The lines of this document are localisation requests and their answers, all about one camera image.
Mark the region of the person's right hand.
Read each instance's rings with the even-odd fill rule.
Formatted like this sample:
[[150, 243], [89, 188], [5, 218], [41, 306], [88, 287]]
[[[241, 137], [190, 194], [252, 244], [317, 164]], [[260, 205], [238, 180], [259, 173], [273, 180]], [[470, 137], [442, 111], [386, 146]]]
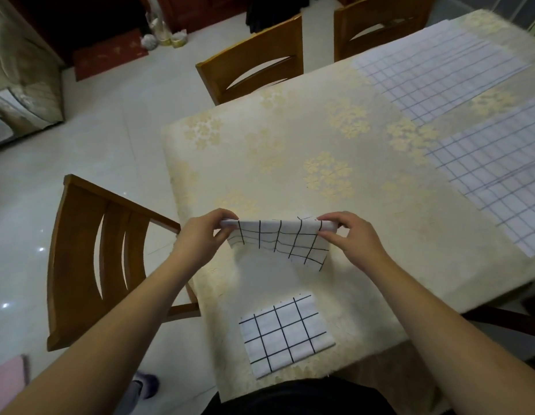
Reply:
[[348, 229], [340, 250], [347, 259], [368, 276], [383, 269], [392, 261], [371, 223], [349, 211], [331, 212], [318, 216], [319, 221], [330, 221]]

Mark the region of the person's left hand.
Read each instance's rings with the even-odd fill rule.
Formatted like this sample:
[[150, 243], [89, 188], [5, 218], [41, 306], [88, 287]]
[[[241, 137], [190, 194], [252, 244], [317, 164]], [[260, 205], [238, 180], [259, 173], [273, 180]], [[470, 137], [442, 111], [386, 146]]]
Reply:
[[232, 211], [221, 208], [190, 218], [174, 243], [172, 256], [175, 263], [188, 274], [195, 274], [209, 263], [218, 251], [213, 242], [215, 234], [220, 229], [229, 229], [230, 235], [234, 230], [233, 227], [222, 227], [221, 222], [238, 219], [239, 217]]

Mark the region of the white black-grid cloth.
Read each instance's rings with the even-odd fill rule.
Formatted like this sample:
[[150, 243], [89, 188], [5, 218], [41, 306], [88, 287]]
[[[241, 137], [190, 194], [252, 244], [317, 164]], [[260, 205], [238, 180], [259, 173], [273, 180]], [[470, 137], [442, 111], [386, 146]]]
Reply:
[[222, 220], [221, 228], [232, 228], [227, 239], [231, 248], [265, 250], [291, 262], [320, 271], [329, 253], [329, 242], [321, 232], [336, 233], [338, 223], [313, 217], [294, 220]]
[[240, 334], [256, 379], [335, 346], [312, 292], [305, 291], [239, 320]]

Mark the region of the person's left forearm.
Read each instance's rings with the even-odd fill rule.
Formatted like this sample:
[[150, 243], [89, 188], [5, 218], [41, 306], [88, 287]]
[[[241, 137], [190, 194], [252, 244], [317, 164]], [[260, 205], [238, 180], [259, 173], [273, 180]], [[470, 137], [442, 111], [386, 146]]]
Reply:
[[173, 251], [0, 415], [111, 415], [175, 298], [212, 256]]

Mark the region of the person's right forearm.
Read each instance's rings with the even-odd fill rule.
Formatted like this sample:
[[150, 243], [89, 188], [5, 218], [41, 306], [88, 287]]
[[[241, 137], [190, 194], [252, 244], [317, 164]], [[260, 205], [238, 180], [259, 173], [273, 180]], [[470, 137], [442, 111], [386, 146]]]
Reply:
[[535, 370], [386, 254], [357, 263], [377, 286], [457, 415], [535, 415]]

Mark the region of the cream floral tablecloth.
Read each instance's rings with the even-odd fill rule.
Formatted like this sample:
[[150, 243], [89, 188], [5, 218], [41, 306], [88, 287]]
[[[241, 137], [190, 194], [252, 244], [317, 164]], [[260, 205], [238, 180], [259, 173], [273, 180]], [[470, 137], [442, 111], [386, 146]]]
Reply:
[[[486, 10], [451, 20], [529, 63], [416, 126], [354, 69], [353, 57], [165, 127], [182, 222], [213, 208], [242, 220], [350, 211], [386, 250], [460, 313], [535, 280], [528, 257], [424, 153], [535, 97], [535, 37]], [[222, 401], [279, 382], [345, 377], [379, 389], [399, 413], [427, 413], [439, 390], [381, 293], [334, 247], [320, 271], [265, 250], [221, 246], [190, 282]], [[256, 379], [239, 320], [298, 293], [316, 298], [336, 344]]]

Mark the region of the folded white black-grid cloth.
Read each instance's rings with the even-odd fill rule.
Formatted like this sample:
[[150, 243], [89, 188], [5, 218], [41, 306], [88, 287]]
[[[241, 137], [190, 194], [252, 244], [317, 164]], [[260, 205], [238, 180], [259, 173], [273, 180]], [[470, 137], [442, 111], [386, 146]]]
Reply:
[[240, 334], [256, 379], [335, 346], [312, 292], [305, 291], [239, 320]]

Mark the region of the wooden slat-back chair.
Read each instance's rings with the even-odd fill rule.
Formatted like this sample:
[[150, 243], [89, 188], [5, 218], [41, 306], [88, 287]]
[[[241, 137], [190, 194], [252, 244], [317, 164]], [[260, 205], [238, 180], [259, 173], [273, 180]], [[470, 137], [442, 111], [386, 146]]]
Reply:
[[76, 175], [64, 177], [48, 263], [47, 351], [70, 347], [144, 282], [151, 223], [181, 231], [166, 216]]

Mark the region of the purple slipper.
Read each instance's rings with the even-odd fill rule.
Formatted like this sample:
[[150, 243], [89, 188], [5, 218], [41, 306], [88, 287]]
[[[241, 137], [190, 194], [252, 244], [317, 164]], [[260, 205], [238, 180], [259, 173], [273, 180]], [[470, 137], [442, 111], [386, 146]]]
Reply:
[[132, 380], [137, 387], [139, 400], [147, 400], [157, 395], [160, 390], [160, 380], [157, 376], [137, 371]]

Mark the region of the person's black clothing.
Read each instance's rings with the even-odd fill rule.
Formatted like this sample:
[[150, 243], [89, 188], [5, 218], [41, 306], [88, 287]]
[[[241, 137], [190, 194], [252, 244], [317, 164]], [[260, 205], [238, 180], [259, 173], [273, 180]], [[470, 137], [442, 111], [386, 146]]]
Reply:
[[286, 381], [221, 402], [201, 415], [397, 415], [383, 395], [335, 376]]

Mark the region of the large white blue-grid cloth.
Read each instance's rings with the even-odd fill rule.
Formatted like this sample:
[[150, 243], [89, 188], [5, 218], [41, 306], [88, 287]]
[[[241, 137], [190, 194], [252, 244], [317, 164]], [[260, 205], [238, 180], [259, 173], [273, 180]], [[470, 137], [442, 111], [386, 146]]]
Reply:
[[416, 126], [529, 67], [511, 50], [449, 20], [354, 56], [352, 65]]
[[535, 97], [429, 146], [424, 157], [535, 256]]

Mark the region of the wooden chair with curved slot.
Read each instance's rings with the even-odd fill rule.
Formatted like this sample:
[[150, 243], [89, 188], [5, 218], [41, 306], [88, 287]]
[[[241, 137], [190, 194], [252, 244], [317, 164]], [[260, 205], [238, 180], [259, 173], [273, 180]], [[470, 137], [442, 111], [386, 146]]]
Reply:
[[303, 75], [302, 14], [197, 63], [196, 69], [215, 105]]
[[435, 0], [358, 0], [333, 15], [334, 62], [423, 29]]

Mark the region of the dark wooden chair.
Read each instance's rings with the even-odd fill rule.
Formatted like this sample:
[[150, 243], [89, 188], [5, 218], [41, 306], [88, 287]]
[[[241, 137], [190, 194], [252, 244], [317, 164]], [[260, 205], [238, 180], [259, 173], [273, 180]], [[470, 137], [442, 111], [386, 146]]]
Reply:
[[535, 316], [482, 305], [462, 314], [465, 320], [482, 322], [535, 337]]

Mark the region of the red doormat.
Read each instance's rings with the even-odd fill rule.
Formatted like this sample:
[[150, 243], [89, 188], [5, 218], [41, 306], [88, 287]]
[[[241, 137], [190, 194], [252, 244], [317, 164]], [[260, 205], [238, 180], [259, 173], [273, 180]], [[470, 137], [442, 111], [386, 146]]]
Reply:
[[76, 50], [72, 57], [75, 79], [79, 82], [147, 55], [148, 50], [141, 45], [141, 33], [134, 29]]

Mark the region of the black bag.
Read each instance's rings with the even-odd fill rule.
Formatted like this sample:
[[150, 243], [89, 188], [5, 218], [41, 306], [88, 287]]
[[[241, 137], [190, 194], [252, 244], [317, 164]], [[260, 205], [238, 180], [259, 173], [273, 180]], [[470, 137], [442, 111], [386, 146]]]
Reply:
[[310, 0], [250, 0], [245, 23], [251, 34], [291, 19], [308, 7]]

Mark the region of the patterned metal cabinet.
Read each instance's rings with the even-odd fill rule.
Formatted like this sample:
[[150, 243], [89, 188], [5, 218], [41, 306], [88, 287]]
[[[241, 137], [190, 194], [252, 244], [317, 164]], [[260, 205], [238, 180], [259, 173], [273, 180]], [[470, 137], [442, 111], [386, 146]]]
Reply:
[[63, 62], [9, 0], [0, 0], [0, 147], [65, 121]]

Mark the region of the pink cloth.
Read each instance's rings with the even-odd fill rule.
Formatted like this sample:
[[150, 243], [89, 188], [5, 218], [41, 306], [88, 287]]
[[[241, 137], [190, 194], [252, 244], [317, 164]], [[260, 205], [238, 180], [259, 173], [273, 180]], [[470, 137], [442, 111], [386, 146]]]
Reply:
[[27, 355], [15, 356], [0, 365], [0, 412], [30, 382], [30, 364]]

